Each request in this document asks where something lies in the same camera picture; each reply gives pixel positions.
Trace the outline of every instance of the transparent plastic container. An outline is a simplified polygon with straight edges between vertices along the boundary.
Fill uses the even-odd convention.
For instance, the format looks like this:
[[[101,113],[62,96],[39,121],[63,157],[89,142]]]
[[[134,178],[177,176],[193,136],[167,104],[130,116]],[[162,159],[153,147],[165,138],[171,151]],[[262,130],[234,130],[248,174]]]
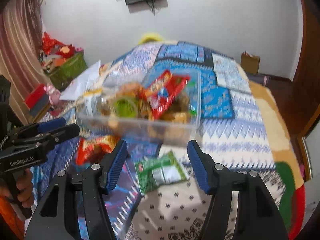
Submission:
[[[196,69],[170,70],[173,74],[189,75],[189,85],[184,92],[189,95],[191,108],[196,114],[192,115],[187,124],[167,122],[162,120],[150,121],[142,118],[119,118],[101,115],[97,110],[97,104],[101,95],[86,99],[85,103],[77,106],[76,117],[79,125],[86,126],[95,134],[115,134],[121,138],[134,138],[141,141],[164,143],[174,146],[186,146],[188,141],[194,139],[196,130],[200,124],[201,111],[201,74]],[[118,87],[128,82],[140,82],[144,87],[148,85],[163,71],[150,70],[141,82],[139,76],[129,76],[113,80],[104,84],[105,94],[115,93]]]

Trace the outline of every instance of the human hand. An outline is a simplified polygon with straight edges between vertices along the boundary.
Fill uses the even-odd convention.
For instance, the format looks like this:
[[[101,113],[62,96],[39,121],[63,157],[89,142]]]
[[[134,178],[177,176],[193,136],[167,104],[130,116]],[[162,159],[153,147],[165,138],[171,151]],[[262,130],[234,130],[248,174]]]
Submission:
[[[25,208],[31,207],[34,201],[34,196],[32,193],[33,184],[31,182],[32,176],[33,175],[30,169],[26,169],[25,174],[17,181],[17,189],[20,190],[18,200],[22,202],[22,206]],[[0,196],[9,197],[10,195],[11,194],[8,188],[1,183]]]

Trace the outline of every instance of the silver bolt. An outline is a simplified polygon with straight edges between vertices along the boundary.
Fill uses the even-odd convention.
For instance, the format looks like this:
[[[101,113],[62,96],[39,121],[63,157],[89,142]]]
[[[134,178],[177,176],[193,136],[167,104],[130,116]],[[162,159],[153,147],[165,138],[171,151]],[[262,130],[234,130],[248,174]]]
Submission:
[[[66,171],[65,170],[61,170],[61,171],[58,171],[58,176],[59,177],[62,177],[66,174]]]
[[[250,176],[257,177],[258,173],[256,171],[249,171]]]
[[[98,163],[93,164],[91,166],[91,169],[93,169],[94,171],[100,169],[100,164],[98,164]]]
[[[217,163],[214,167],[215,167],[215,169],[218,170],[218,171],[223,170],[223,165],[222,165],[221,163]]]

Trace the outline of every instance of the striped curtain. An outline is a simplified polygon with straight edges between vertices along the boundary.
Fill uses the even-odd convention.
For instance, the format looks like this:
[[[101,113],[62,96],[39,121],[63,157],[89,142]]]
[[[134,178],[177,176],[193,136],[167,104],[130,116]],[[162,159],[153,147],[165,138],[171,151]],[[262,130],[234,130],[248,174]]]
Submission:
[[[30,119],[23,101],[50,82],[38,60],[41,37],[39,0],[10,0],[0,14],[0,74],[11,82],[10,106],[23,124]]]

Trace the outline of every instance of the bedspread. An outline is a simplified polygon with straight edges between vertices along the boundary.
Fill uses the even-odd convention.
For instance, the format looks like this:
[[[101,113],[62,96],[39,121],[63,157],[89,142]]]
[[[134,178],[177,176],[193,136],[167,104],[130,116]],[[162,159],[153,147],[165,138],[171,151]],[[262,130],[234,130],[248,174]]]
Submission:
[[[258,171],[281,212],[289,236],[293,238],[303,219],[304,189],[289,134],[270,91],[249,82],[233,59],[187,42],[148,43],[115,60],[108,75],[98,83],[108,84],[115,78],[137,73],[144,75],[150,69],[176,68],[196,68],[201,72],[201,123],[196,140],[203,152],[230,170]],[[70,122],[76,120],[74,108],[66,114]],[[36,201],[59,169],[67,168],[70,163],[73,166],[77,140],[75,138],[61,146],[61,150],[63,147],[64,150],[69,149],[61,159],[57,158],[61,150],[55,149],[49,153],[51,164],[33,168]],[[113,206],[109,217],[116,236],[123,238],[130,226],[127,239],[148,239],[151,236],[160,240],[194,239],[201,230],[211,197],[199,189],[186,148],[130,143],[133,143],[130,154],[136,158],[162,155],[173,150],[191,178],[187,182],[161,186],[141,197],[134,170],[129,168],[133,160],[128,159],[123,168],[127,176],[127,181],[123,182],[126,194],[118,198],[117,203],[110,198],[105,200],[108,211]],[[236,212],[237,192],[234,192],[226,239],[233,236]],[[79,225],[82,238],[87,239],[81,214]]]

